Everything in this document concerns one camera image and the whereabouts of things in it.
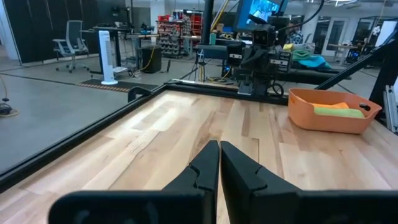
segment orange basket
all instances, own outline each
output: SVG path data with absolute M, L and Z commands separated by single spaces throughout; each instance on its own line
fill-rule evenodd
M 361 134 L 373 121 L 381 106 L 351 93 L 325 90 L 291 88 L 289 93 L 289 117 L 299 127 L 317 131 Z M 365 118 L 318 115 L 311 103 L 334 105 L 345 102 L 351 109 L 360 110 Z

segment concrete floor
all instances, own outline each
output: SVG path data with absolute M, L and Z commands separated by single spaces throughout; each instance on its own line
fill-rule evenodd
M 124 82 L 161 85 L 171 78 L 180 78 L 192 70 L 192 60 L 171 60 L 169 73 L 141 75 L 132 79 L 127 74 L 118 76 Z M 79 60 L 92 70 L 98 69 L 98 57 Z M 168 59 L 162 59 L 162 69 L 167 67 Z M 89 80 L 91 74 L 78 68 L 73 73 L 67 70 L 56 72 L 67 62 L 50 63 L 40 66 L 23 67 L 17 61 L 1 56 L 0 75 L 7 85 L 9 104 L 20 111 L 11 118 L 0 118 L 0 173 L 24 159 L 40 152 L 68 135 L 110 114 L 127 103 L 127 94 L 109 90 L 97 90 L 76 86 Z M 220 75 L 219 61 L 206 66 L 206 74 Z M 335 91 L 351 91 L 368 98 L 377 78 L 377 70 L 357 72 L 352 80 L 345 80 L 334 86 Z M 315 85 L 285 83 L 284 88 L 314 88 Z M 4 96 L 0 85 L 0 96 Z

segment black curtain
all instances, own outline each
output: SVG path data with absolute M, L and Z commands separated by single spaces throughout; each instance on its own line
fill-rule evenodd
M 67 21 L 83 28 L 98 23 L 97 0 L 4 0 L 21 63 L 55 58 L 52 39 L 65 39 Z M 96 34 L 83 34 L 91 54 L 98 53 Z

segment white tower fan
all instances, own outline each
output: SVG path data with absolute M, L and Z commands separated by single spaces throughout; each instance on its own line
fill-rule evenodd
M 112 63 L 112 48 L 111 48 L 111 36 L 109 31 L 100 30 L 99 35 L 99 46 L 101 48 L 102 58 L 102 72 L 104 74 L 104 80 L 101 82 L 102 85 L 115 85 L 118 81 L 114 79 L 113 75 L 113 63 Z

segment black pipe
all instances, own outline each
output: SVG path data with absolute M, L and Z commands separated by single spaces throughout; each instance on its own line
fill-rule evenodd
M 213 22 L 214 0 L 205 1 L 205 11 L 203 13 L 203 28 L 201 32 L 201 44 L 209 44 L 210 42 L 210 32 L 211 32 L 211 22 Z

